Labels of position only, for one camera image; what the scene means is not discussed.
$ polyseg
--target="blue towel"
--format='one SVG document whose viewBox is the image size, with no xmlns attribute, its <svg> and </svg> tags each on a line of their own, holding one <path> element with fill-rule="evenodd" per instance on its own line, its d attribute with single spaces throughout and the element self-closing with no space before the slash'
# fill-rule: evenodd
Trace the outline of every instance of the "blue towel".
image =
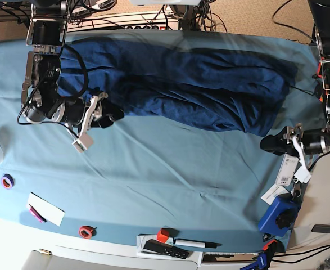
<svg viewBox="0 0 330 270">
<path fill-rule="evenodd" d="M 89 90 L 105 91 L 126 115 L 161 115 L 209 131 L 265 136 L 297 68 L 254 52 L 178 49 L 91 39 L 72 46 L 89 71 Z M 59 93 L 81 89 L 77 59 L 64 50 Z"/>
</svg>

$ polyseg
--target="floor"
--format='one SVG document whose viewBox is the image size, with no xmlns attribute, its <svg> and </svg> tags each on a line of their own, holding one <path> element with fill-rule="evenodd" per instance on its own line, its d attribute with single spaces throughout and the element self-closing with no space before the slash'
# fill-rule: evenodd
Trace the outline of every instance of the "floor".
<svg viewBox="0 0 330 270">
<path fill-rule="evenodd" d="M 284 0 L 217 0 L 212 11 L 219 15 L 230 33 L 264 35 L 307 42 L 301 34 L 271 22 L 273 12 Z M 159 10 L 160 6 L 132 6 L 128 0 L 119 0 L 111 10 L 114 13 Z M 306 0 L 294 0 L 278 14 L 277 20 L 311 33 L 313 20 Z M 26 29 L 14 23 L 0 24 L 0 41 L 25 38 Z M 311 233 L 314 224 L 330 224 L 330 156 L 321 160 L 310 181 L 305 200 L 291 236 L 289 251 L 299 252 L 319 245 L 330 244 L 330 235 Z M 0 220 L 0 269 L 21 269 L 24 260 L 35 244 L 50 241 L 49 235 L 39 236 L 34 229 L 25 228 L 19 235 L 14 224 Z M 294 264 L 273 263 L 272 269 L 310 270 L 330 254 L 330 250 L 307 261 Z"/>
</svg>

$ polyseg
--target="white card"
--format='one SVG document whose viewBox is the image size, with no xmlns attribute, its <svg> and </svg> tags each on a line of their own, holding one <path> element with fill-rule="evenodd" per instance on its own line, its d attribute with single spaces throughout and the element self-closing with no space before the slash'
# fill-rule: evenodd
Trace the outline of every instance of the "white card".
<svg viewBox="0 0 330 270">
<path fill-rule="evenodd" d="M 277 184 L 274 184 L 271 186 L 269 190 L 265 194 L 262 195 L 261 199 L 263 199 L 266 203 L 269 205 L 272 204 L 273 200 L 280 194 L 286 194 L 288 193 L 287 189 L 285 189 L 283 186 L 279 186 Z"/>
<path fill-rule="evenodd" d="M 277 174 L 276 184 L 281 186 L 289 186 L 298 163 L 299 159 L 297 157 L 285 154 Z"/>
<path fill-rule="evenodd" d="M 31 205 L 44 219 L 52 222 L 55 225 L 61 225 L 62 219 L 65 215 L 65 212 L 61 209 L 41 199 L 32 192 L 28 198 L 28 205 Z"/>
</svg>

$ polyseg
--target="blue clamp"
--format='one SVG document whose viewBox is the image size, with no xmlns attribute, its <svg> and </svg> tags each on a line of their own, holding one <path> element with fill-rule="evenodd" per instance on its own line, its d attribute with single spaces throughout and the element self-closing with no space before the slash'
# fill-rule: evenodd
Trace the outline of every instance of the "blue clamp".
<svg viewBox="0 0 330 270">
<path fill-rule="evenodd" d="M 264 269 L 267 266 L 267 256 L 265 253 L 261 253 L 255 263 L 242 267 L 240 270 L 252 270 L 252 269 Z"/>
</svg>

